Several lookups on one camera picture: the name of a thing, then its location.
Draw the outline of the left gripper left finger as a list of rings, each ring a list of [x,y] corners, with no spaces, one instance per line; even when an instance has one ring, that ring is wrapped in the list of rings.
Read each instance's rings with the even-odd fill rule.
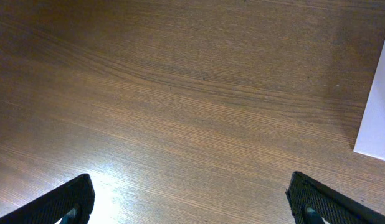
[[[88,174],[81,174],[0,218],[3,224],[87,224],[95,192]]]

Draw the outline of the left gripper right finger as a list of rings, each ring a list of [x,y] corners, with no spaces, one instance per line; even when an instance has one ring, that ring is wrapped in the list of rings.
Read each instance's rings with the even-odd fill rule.
[[[286,196],[296,223],[385,223],[385,216],[302,172],[292,174]]]

